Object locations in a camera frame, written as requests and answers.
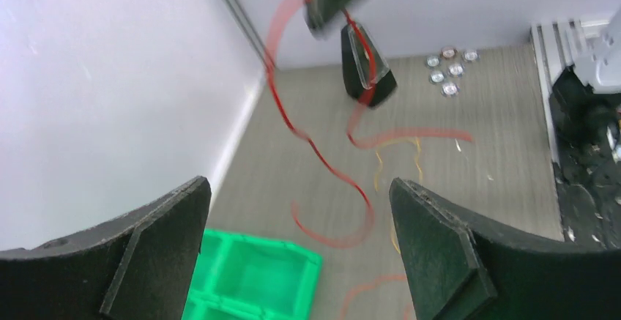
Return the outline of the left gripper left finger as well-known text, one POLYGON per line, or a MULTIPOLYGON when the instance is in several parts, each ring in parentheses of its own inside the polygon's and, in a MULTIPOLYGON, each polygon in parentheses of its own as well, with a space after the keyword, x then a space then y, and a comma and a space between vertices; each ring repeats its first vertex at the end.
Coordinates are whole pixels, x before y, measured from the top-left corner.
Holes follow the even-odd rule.
POLYGON ((197 176, 124 215, 1 252, 3 319, 180 319, 211 187, 197 176))

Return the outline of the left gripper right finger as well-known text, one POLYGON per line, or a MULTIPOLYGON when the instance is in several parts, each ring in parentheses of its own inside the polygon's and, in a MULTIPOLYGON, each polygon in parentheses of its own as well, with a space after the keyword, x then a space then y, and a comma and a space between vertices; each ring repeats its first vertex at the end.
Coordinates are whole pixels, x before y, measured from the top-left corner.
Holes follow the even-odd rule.
POLYGON ((396 178, 390 206, 418 319, 618 319, 620 251, 561 242, 396 178))

